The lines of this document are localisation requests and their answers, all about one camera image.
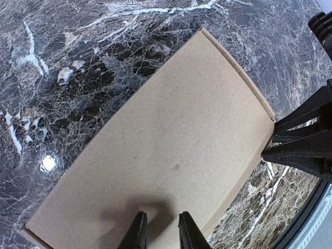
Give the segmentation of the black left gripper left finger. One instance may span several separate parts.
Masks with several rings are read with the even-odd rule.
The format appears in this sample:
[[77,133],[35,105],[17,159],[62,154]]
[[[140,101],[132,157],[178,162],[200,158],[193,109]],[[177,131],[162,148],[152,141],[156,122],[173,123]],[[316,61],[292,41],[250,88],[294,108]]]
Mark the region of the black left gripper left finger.
[[129,229],[121,240],[121,248],[146,249],[147,248],[147,214],[138,212]]

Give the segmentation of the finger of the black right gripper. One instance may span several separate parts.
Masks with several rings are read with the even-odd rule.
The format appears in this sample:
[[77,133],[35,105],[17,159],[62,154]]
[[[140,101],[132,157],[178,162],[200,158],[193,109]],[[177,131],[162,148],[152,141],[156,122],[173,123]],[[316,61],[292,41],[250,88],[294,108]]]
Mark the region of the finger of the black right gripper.
[[331,179],[331,130],[325,130],[266,149],[264,161],[300,169],[321,179]]
[[315,125],[291,130],[320,115],[320,107],[331,102],[331,85],[322,86],[292,113],[277,121],[274,126],[275,143],[290,142],[317,131]]

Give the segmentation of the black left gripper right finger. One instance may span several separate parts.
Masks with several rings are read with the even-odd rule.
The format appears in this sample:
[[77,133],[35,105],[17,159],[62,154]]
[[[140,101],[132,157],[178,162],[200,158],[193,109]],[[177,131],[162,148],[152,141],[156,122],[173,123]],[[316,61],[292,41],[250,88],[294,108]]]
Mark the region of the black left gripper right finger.
[[211,249],[189,212],[179,214],[178,228],[181,249]]

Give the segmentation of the brown cardboard paper box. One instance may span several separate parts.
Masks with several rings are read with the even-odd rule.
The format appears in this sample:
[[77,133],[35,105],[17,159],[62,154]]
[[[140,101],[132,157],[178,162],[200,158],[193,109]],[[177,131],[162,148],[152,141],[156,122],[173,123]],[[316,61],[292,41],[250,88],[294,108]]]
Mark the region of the brown cardboard paper box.
[[23,225],[40,248],[117,248],[135,215],[149,248],[205,238],[270,143],[274,111],[229,52],[198,30],[104,125]]

